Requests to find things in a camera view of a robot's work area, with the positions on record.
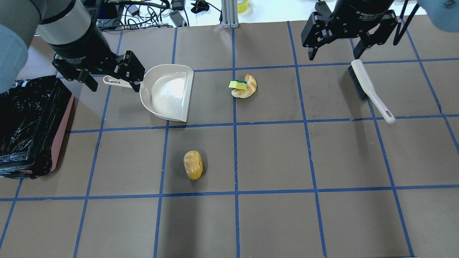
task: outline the yellow object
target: yellow object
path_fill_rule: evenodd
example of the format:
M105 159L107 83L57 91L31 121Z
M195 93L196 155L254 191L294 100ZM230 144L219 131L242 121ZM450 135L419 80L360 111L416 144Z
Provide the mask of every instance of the yellow object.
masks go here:
M196 180L202 174L202 158L198 151L189 151L183 157L183 165L185 166L186 175L191 180Z
M234 88L238 90L246 90L247 89L247 82L245 81L238 81L238 80L231 80L229 83L228 88Z
M246 75L245 80L247 81L247 89L245 90L238 90L234 89L231 91L231 95L235 98L241 98L245 99L250 96L257 90L257 82L255 81L255 78L251 75Z
M241 14L249 9L249 0L238 0L237 13Z

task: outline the dustpan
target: dustpan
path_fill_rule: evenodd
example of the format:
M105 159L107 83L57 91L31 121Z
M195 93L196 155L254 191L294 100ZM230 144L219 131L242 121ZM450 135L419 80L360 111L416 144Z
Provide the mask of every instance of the dustpan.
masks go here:
M194 71L185 65L162 64L150 69L140 83L140 100L155 116L186 122L190 108ZM105 76L104 83L131 88L128 82Z

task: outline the yellow tape roll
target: yellow tape roll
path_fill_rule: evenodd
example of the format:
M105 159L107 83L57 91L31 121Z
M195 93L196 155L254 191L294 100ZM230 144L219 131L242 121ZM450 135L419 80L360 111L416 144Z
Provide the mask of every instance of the yellow tape roll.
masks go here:
M241 14L249 9L249 0L238 0L237 13Z

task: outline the black plastic bag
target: black plastic bag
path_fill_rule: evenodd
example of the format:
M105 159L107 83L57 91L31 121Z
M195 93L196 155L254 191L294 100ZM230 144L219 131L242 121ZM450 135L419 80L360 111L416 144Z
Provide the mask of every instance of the black plastic bag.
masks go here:
M35 179L51 170L51 146L71 96L56 76L16 80L0 94L0 177Z

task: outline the black bristles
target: black bristles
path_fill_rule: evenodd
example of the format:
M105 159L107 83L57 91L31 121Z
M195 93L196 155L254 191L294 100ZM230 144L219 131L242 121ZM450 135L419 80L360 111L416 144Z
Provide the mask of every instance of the black bristles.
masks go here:
M358 97L361 100L367 100L368 99L368 95L365 93L364 89L362 89L362 85L360 85L360 82L358 81L357 75L355 75L355 72L354 72L354 69L352 68L352 66L349 66L349 68L347 70L349 71L349 74L351 75L352 81L354 82L355 89L357 90L357 93L358 93Z

